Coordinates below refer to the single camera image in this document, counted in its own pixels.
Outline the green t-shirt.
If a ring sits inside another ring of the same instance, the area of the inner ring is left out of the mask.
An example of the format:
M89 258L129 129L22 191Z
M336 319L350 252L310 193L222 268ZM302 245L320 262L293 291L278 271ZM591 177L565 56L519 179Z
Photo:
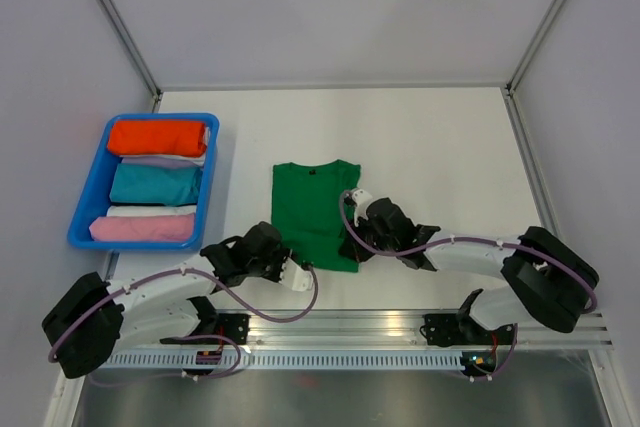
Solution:
M283 244L316 269L356 273L359 263L339 253L345 228L340 195L358 186L361 166L344 160L272 168L271 224Z

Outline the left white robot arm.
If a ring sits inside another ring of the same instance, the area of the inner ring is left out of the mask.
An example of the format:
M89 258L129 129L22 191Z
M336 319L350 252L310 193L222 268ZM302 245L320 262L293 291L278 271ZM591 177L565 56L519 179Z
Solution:
M76 379L122 350L209 342L219 332L211 295L248 278L279 283L290 259L278 230L260 222L145 278L106 281L96 272L85 274L42 322L49 360Z

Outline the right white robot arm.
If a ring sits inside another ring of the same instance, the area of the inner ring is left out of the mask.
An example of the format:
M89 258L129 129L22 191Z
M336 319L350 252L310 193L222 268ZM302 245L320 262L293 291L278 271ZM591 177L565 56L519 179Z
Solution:
M362 189L340 195L339 214L346 230L343 256L356 261L388 257L416 271L502 281L500 288L472 291L455 313L456 330L468 343L526 321L570 333L597 307L596 270L543 227L510 237L455 234L416 224L389 198L374 198Z

